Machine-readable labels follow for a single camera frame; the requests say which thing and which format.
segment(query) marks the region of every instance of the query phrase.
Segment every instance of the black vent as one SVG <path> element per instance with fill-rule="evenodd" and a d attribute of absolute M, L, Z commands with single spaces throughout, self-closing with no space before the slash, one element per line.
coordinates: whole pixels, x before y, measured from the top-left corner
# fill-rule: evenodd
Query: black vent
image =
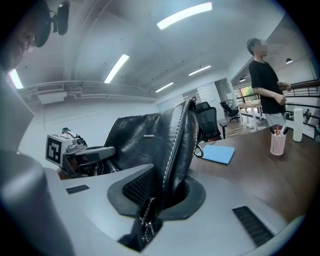
<path fill-rule="evenodd" d="M 249 236 L 257 247 L 268 242 L 274 235 L 267 229 L 260 219 L 247 207 L 232 209 Z"/>
<path fill-rule="evenodd" d="M 80 186 L 69 187 L 69 188 L 66 188 L 65 190 L 68 192 L 68 194 L 74 194 L 74 193 L 78 193 L 88 189 L 89 187 L 87 185 L 80 185 Z"/>
<path fill-rule="evenodd" d="M 155 171 L 153 169 L 142 174 L 122 188 L 122 193 L 140 207 L 146 204 L 155 186 Z"/>

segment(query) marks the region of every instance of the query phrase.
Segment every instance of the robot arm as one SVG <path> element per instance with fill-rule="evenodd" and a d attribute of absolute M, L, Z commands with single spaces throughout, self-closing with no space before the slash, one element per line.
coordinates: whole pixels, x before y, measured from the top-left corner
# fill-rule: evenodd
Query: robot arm
<path fill-rule="evenodd" d="M 60 167 L 58 173 L 63 180 L 88 176 L 91 164 L 107 159 L 116 152 L 112 146 L 86 147 L 80 138 L 56 134 L 47 135 L 45 148 L 45 159 Z"/>

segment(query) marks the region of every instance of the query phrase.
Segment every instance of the man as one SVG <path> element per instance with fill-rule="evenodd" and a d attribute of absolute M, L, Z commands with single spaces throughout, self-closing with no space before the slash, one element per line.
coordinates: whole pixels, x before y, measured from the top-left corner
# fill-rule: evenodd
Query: man
<path fill-rule="evenodd" d="M 24 55 L 33 47 L 42 47 L 49 38 L 51 30 L 50 10 L 44 0 L 31 4 L 32 1 L 22 1 L 22 10 L 29 11 L 15 27 L 9 27 L 9 37 L 0 45 L 0 62 L 5 73 L 15 69 Z"/>
<path fill-rule="evenodd" d="M 3 8 L 8 15 L 0 16 L 0 148 L 18 150 L 25 126 L 29 125 L 34 114 L 17 89 L 8 85 L 7 74 L 34 46 L 41 47 L 46 43 L 51 30 L 50 11 L 44 0 L 34 5 L 31 0 L 9 1 Z"/>
<path fill-rule="evenodd" d="M 291 91 L 291 85 L 287 82 L 280 82 L 273 68 L 264 61 L 267 56 L 268 47 L 261 44 L 257 38 L 247 41 L 246 47 L 253 55 L 253 61 L 249 65 L 251 86 L 260 95 L 261 106 L 269 126 L 286 123 L 286 98 L 282 90 Z"/>

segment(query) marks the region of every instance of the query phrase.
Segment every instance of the white ceiling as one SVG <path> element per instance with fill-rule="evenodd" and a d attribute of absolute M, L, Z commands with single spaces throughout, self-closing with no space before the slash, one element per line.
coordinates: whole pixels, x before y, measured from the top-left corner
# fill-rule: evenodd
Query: white ceiling
<path fill-rule="evenodd" d="M 112 83 L 156 91 L 204 72 L 227 69 L 265 22 L 268 0 L 211 0 L 212 11 L 163 30 L 157 23 L 209 0 L 71 0 L 69 30 L 51 33 L 17 68 L 25 87 L 55 81 L 103 82 L 122 54 L 130 58 Z M 49 2 L 57 10 L 60 0 Z M 166 88 L 165 93 L 173 86 Z"/>

